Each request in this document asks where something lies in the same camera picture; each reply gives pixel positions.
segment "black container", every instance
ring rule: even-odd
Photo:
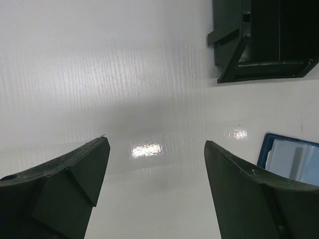
[[[213,0],[218,83],[305,76],[319,62],[317,0]]]

